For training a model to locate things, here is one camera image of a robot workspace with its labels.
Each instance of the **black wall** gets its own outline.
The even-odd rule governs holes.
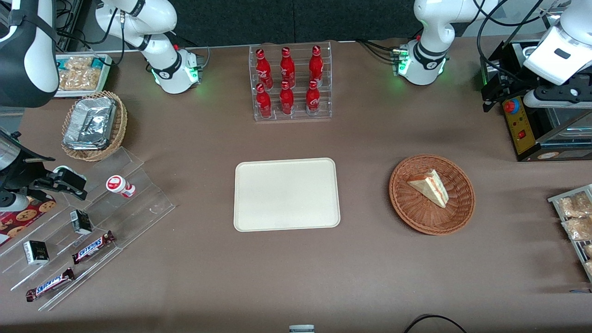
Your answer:
[[[200,46],[381,40],[422,25],[413,0],[170,0],[175,32]],[[456,25],[457,36],[466,24]]]

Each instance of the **yellow control panel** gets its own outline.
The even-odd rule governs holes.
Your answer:
[[[530,128],[528,117],[526,117],[522,98],[512,98],[505,101],[502,105],[516,152],[518,154],[526,152],[536,144],[536,140]]]

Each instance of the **small black box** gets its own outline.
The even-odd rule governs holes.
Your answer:
[[[72,222],[74,232],[80,233],[81,235],[88,235],[92,232],[91,220],[85,212],[78,209],[71,211],[70,221]]]
[[[49,262],[49,253],[44,242],[27,241],[22,244],[29,265],[43,265]]]

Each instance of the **clear acrylic rack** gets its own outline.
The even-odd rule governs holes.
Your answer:
[[[309,116],[306,113],[306,92],[308,91],[308,83],[310,81],[310,73],[308,70],[308,63],[312,57],[313,46],[318,45],[321,48],[321,57],[323,58],[323,84],[318,88],[321,95],[318,104],[318,114]],[[282,74],[279,68],[279,63],[282,61],[282,48],[289,47],[294,65],[296,68],[296,86],[293,87],[294,93],[294,112],[290,116],[286,116],[282,112],[281,103],[279,101],[279,93],[282,91],[281,82]],[[274,80],[274,86],[267,91],[271,97],[271,118],[263,118],[259,113],[257,107],[257,90],[256,85],[260,82],[257,76],[257,57],[255,51],[263,49],[265,51],[265,58],[271,66],[271,77]],[[283,44],[283,45],[259,45],[249,47],[249,73],[251,78],[251,94],[253,95],[253,111],[256,121],[273,121],[273,120],[311,120],[319,118],[330,118],[333,115],[333,71],[332,71],[332,56],[331,43],[298,43],[298,44]]]
[[[22,301],[26,302],[27,290],[36,288],[72,267],[76,280],[66,283],[59,290],[47,292],[31,304],[39,311],[50,310],[173,210],[175,206],[152,183],[142,170],[142,164],[141,160],[125,148],[119,148],[85,173],[88,179],[85,187],[88,191],[86,200],[80,201],[67,194],[52,193],[57,202],[56,207],[19,233],[15,239],[0,247],[3,285],[6,284],[13,292],[22,294]],[[135,195],[125,198],[107,191],[105,182],[112,175],[120,175],[134,184]],[[75,209],[84,210],[89,215],[93,224],[91,234],[74,233],[70,212]],[[109,230],[117,239],[90,259],[74,265],[72,255]],[[29,240],[46,243],[50,256],[47,264],[27,264],[22,244]]]

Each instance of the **plastic bag of snacks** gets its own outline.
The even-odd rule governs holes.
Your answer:
[[[592,258],[592,244],[585,245],[584,252],[589,258]]]
[[[92,66],[93,57],[70,57],[64,64],[67,69],[88,69]]]
[[[583,217],[592,214],[592,203],[583,191],[559,199],[558,204],[565,217]]]
[[[584,268],[586,269],[586,272],[588,272],[588,274],[592,276],[592,260],[586,261],[584,263]]]
[[[587,241],[592,239],[592,220],[588,216],[577,217],[562,223],[565,231],[574,241]]]
[[[101,67],[95,65],[93,57],[70,57],[60,64],[59,89],[64,91],[95,90],[101,77]]]

